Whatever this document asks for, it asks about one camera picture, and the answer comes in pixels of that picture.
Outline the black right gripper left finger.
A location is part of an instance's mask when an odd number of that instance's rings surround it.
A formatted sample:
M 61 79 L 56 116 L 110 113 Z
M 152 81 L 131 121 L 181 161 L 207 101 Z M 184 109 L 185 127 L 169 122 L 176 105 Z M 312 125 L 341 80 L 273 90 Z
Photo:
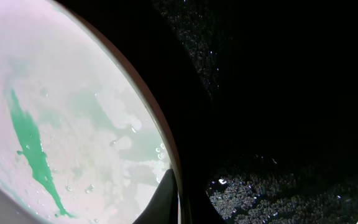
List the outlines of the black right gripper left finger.
M 149 204 L 133 224 L 178 224 L 178 189 L 172 169 L 165 172 Z

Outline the white plate with green stain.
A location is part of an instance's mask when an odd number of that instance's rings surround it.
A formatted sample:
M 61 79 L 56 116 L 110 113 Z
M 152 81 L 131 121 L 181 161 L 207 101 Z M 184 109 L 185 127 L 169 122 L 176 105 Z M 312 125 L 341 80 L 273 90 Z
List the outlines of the white plate with green stain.
M 133 223 L 174 152 L 99 30 L 55 1 L 0 1 L 0 223 Z

